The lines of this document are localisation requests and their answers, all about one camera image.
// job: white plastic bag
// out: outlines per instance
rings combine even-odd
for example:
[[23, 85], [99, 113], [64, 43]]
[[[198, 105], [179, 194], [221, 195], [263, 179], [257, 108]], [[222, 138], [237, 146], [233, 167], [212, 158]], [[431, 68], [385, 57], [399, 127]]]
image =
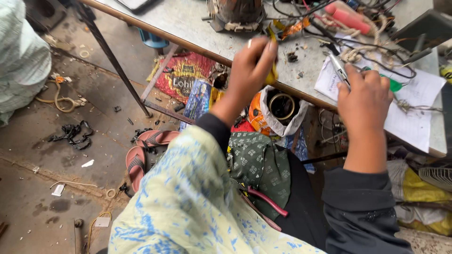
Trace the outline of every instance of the white plastic bag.
[[267, 94], [269, 91], [274, 90], [274, 89], [276, 89], [276, 88], [267, 85], [264, 89], [261, 90], [261, 94], [260, 94], [260, 109], [262, 111], [262, 114], [263, 114], [264, 119], [267, 122], [268, 126], [274, 132], [274, 134], [270, 133], [270, 135], [272, 135], [272, 134], [278, 135], [278, 136], [293, 135], [293, 134], [295, 134], [295, 132], [298, 130], [301, 123], [303, 122], [303, 119], [305, 118], [309, 103], [304, 100], [300, 100], [300, 110], [294, 116], [294, 118], [290, 121], [290, 123], [287, 126], [284, 126], [270, 112], [270, 110], [267, 106]]

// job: table leg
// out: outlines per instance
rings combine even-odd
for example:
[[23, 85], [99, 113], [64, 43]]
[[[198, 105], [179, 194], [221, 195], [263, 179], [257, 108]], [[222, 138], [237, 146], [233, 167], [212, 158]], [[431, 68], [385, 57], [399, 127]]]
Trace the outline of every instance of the table leg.
[[114, 56], [113, 52], [111, 51], [111, 49], [108, 46], [107, 42], [105, 41], [104, 37], [102, 36], [99, 29], [97, 28], [96, 24], [94, 23], [94, 20], [91, 18], [90, 15], [87, 14], [86, 7], [83, 5], [83, 3], [80, 3], [79, 1], [75, 1], [75, 7], [77, 8], [77, 12], [82, 17], [86, 26], [89, 28], [89, 30], [93, 34], [94, 38], [96, 38], [100, 47], [102, 48], [104, 53], [107, 55], [108, 59], [110, 60], [110, 62], [113, 65], [113, 67], [118, 72], [118, 75], [121, 77], [121, 79], [124, 82], [124, 84], [126, 85], [127, 89], [129, 89], [130, 93], [132, 94], [133, 98], [136, 100], [138, 105], [140, 105], [140, 108], [143, 110], [146, 117], [148, 117], [148, 118], [152, 117], [152, 113], [149, 113], [147, 111], [146, 107], [144, 106], [144, 104], [141, 102], [140, 97], [138, 96], [137, 92], [135, 91], [135, 89], [133, 88], [129, 79], [127, 78], [126, 74], [124, 73], [124, 70], [122, 70], [121, 65], [119, 64], [118, 60]]

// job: pliers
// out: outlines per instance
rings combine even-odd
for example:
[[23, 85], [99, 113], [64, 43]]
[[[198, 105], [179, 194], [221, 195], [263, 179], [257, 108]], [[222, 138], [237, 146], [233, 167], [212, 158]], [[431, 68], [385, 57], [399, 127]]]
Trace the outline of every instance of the pliers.
[[237, 182], [235, 179], [231, 178], [231, 183], [233, 186], [241, 191], [246, 191], [248, 194], [258, 196], [259, 198], [263, 199], [265, 202], [267, 202], [270, 206], [273, 207], [279, 214], [286, 217], [287, 214], [289, 214], [286, 210], [282, 209], [277, 205], [273, 200], [271, 200], [269, 197], [267, 197], [265, 194], [254, 190], [251, 186], [248, 185], [248, 188], [245, 188], [241, 183]]

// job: slipper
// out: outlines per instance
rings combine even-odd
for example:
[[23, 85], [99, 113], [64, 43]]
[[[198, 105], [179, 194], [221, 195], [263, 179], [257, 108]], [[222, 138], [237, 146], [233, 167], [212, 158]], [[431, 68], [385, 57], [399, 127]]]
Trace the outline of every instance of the slipper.
[[161, 146], [169, 144], [180, 132], [172, 131], [146, 131], [137, 139], [137, 145], [144, 147]]
[[127, 152], [126, 167], [132, 189], [137, 193], [140, 188], [140, 181], [144, 177], [145, 157], [143, 148], [134, 146]]

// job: paper scrap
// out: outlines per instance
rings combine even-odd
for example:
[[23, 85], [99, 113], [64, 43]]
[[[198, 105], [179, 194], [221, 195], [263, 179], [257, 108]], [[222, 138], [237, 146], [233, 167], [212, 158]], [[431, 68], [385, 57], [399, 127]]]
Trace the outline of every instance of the paper scrap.
[[[371, 61], [362, 59], [355, 65], [358, 67], [373, 66]], [[395, 71], [411, 76], [410, 70], [407, 68], [394, 68]], [[441, 88], [446, 83], [442, 77], [429, 74], [425, 71], [415, 70], [417, 76], [414, 79], [407, 79], [397, 74], [391, 73], [380, 68], [379, 72], [403, 84], [408, 83], [400, 91], [396, 92], [396, 97], [407, 100], [412, 106], [432, 106]], [[333, 69], [329, 57], [325, 60], [319, 78], [315, 84], [315, 89], [330, 99], [337, 101], [338, 88], [337, 84], [340, 82]], [[428, 153], [430, 146], [430, 122], [432, 114], [437, 112], [411, 110], [405, 114], [396, 104], [394, 100], [390, 107], [388, 116], [385, 121], [384, 128], [389, 133], [411, 144], [412, 146]]]
[[108, 227], [110, 225], [110, 217], [97, 217], [94, 226], [96, 227]]
[[93, 163], [94, 163], [94, 159], [92, 159], [92, 160], [88, 161], [87, 163], [83, 164], [83, 165], [82, 165], [82, 168], [89, 167], [89, 166], [91, 166]]
[[52, 193], [53, 196], [61, 197], [61, 193], [63, 192], [64, 184], [59, 184], [56, 186], [55, 191]]

